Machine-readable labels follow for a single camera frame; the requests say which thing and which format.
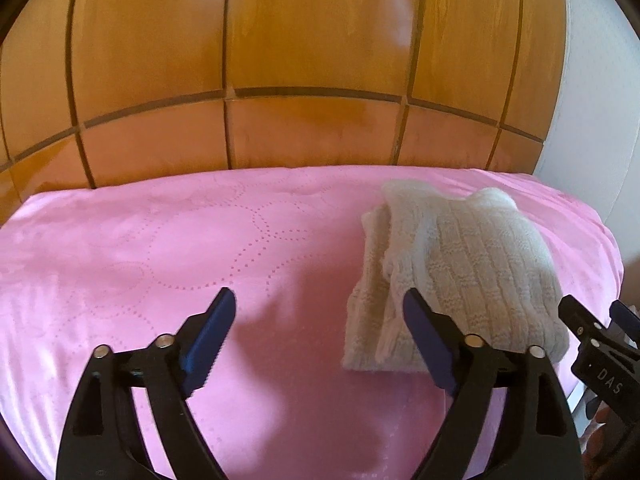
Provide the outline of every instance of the bed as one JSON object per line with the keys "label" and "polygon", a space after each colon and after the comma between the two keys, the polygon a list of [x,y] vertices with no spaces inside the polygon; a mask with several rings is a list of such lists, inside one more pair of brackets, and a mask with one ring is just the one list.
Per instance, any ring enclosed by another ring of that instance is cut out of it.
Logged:
{"label": "bed", "polygon": [[[146,346],[222,286],[238,322],[190,406],[229,477],[410,478],[448,399],[426,375],[339,365],[360,216],[392,178],[505,190],[563,292],[608,321],[616,239],[636,232],[620,220],[640,114],[633,2],[7,1],[0,467],[16,478],[53,478],[92,348]],[[576,345],[557,370],[572,406]]]}

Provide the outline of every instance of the pink bed sheet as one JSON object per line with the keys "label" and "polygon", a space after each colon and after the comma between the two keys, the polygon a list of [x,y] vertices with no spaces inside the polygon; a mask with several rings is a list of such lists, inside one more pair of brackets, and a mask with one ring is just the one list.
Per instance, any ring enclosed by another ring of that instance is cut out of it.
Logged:
{"label": "pink bed sheet", "polygon": [[[444,393],[425,375],[340,368],[360,216],[391,178],[457,196],[505,190],[540,229],[564,293],[608,321],[623,270],[615,240],[591,208],[531,176],[347,166],[40,194],[0,230],[0,412],[34,464],[54,477],[66,410],[96,345],[146,346],[228,286],[238,317],[189,404],[229,478],[409,479],[443,421]],[[572,338],[559,369],[566,392],[577,383],[576,347]],[[152,461],[172,476],[136,400]],[[490,446],[484,439],[469,474]]]}

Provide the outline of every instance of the silver screw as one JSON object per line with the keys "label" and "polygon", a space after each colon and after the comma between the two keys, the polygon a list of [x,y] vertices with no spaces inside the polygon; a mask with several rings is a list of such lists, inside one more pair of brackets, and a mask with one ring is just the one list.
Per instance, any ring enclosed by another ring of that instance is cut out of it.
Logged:
{"label": "silver screw", "polygon": [[529,348],[529,353],[538,359],[542,359],[546,355],[545,349],[537,345],[533,345]]}
{"label": "silver screw", "polygon": [[162,334],[159,335],[156,339],[156,346],[158,348],[167,348],[174,344],[175,338],[171,334]]}
{"label": "silver screw", "polygon": [[109,352],[111,351],[111,348],[109,348],[107,345],[100,345],[97,346],[94,349],[94,357],[96,359],[102,359],[103,357],[105,357],[105,355],[107,355]]}
{"label": "silver screw", "polygon": [[472,348],[481,348],[484,346],[484,339],[482,339],[479,335],[469,334],[465,337],[465,344],[467,346],[471,346]]}

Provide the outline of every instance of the cable knit pattern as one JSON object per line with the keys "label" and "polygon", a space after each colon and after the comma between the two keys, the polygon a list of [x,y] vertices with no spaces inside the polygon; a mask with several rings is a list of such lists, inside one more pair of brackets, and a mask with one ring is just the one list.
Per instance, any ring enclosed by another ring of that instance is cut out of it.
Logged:
{"label": "cable knit pattern", "polygon": [[463,333],[506,350],[536,344],[552,362],[562,359],[569,338],[554,263],[509,195],[485,188],[449,198],[416,180],[382,189],[386,204],[363,216],[365,261],[348,302],[345,367],[426,370],[402,319],[411,287]]}

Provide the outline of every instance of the white knitted garment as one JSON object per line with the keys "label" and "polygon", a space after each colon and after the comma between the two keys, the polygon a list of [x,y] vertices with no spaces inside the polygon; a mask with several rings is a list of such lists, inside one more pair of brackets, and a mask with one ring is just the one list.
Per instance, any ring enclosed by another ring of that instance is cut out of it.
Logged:
{"label": "white knitted garment", "polygon": [[347,305],[345,368],[426,370],[402,318],[412,287],[462,333],[505,350],[536,344],[560,361],[569,337],[554,263],[511,197],[486,188],[448,198],[414,180],[382,189],[386,204],[362,218],[364,266]]}

